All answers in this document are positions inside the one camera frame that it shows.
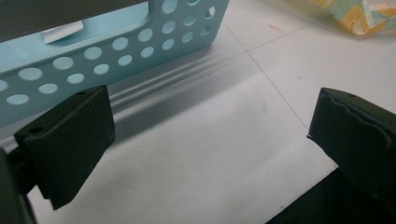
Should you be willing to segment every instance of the white tile floor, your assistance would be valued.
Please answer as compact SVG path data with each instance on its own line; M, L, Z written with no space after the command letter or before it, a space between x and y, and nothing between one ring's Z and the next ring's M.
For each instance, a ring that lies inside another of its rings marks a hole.
M109 87L116 143L66 207L29 194L39 223L265 223L335 167L305 138L321 87L396 113L395 36L231 0L213 45Z

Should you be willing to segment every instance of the light blue plastic basket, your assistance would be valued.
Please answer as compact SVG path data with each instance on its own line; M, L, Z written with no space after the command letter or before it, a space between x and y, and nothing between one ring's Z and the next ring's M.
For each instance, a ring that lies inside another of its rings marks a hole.
M0 127L209 45L228 3L148 0L49 45L39 33L0 43Z

